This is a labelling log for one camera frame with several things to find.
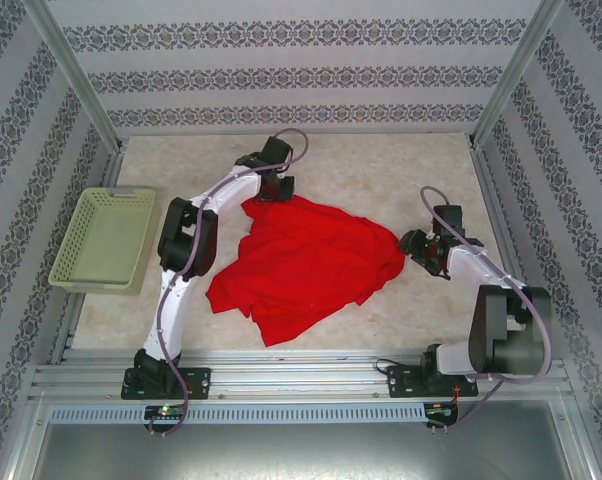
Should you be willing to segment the red t-shirt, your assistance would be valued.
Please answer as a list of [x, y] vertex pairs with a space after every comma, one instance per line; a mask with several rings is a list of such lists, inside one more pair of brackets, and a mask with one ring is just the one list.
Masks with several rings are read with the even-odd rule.
[[362, 305], [404, 268], [397, 237], [367, 218], [301, 196], [242, 208], [250, 231], [206, 296], [213, 313], [238, 310], [252, 319], [267, 347]]

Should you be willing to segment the pale green plastic basket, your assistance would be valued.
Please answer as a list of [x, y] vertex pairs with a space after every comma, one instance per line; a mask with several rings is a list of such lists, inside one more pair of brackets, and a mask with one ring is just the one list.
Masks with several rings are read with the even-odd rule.
[[49, 273], [49, 284], [71, 293], [138, 295], [159, 213], [153, 189], [85, 189]]

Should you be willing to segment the grey metal sheet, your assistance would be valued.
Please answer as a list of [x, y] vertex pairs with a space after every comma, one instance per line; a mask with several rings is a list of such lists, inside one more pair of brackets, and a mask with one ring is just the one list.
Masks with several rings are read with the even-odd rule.
[[[602, 480], [572, 401], [495, 401], [459, 427], [394, 420], [260, 424], [216, 404], [209, 423], [152, 437], [123, 405], [25, 410], [0, 480]], [[242, 423], [226, 416], [240, 412]]]

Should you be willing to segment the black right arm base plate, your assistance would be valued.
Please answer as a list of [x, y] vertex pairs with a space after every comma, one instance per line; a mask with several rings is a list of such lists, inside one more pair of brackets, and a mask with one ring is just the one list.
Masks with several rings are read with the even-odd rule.
[[416, 365], [391, 365], [387, 368], [387, 384], [391, 398], [477, 397], [477, 384], [463, 375], [442, 375]]

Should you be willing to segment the aluminium mounting rail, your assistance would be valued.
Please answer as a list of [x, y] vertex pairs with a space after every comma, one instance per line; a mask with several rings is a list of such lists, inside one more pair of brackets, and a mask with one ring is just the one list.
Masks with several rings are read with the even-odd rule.
[[[69, 349], [35, 368], [30, 401], [116, 403], [133, 351]], [[183, 367], [211, 369], [212, 403], [372, 403], [389, 397], [380, 367], [416, 364], [417, 350], [186, 350]]]

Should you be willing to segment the aluminium frame post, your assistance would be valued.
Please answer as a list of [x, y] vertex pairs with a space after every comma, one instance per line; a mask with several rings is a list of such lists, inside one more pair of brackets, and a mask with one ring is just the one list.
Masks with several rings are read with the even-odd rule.
[[[77, 95], [84, 112], [90, 119], [92, 129], [98, 133], [99, 139], [108, 153], [104, 161], [99, 164], [97, 185], [114, 187], [120, 173], [127, 142], [115, 132], [105, 108], [97, 98], [96, 91], [55, 18], [48, 0], [24, 0], [24, 6], [61, 68], [65, 79]], [[55, 330], [46, 343], [50, 350], [48, 355], [43, 358], [44, 363], [52, 365], [62, 362], [65, 350], [72, 344], [85, 301], [83, 293], [65, 290], [60, 292], [65, 295], [64, 303], [58, 322], [55, 324]]]
[[573, 181], [560, 139], [560, 102], [544, 66], [553, 60], [555, 30], [565, 10], [565, 0], [538, 1], [471, 137], [507, 272], [551, 294], [555, 360], [565, 357], [565, 330], [576, 318], [561, 245], [570, 237], [561, 202]]

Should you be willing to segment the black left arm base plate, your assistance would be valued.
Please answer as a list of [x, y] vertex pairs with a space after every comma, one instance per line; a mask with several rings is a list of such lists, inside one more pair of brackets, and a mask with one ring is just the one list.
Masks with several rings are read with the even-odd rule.
[[[211, 385], [209, 368], [179, 368], [189, 400], [206, 400]], [[184, 390], [174, 372], [167, 368], [145, 372], [140, 368], [125, 371], [121, 398], [123, 400], [183, 400]]]

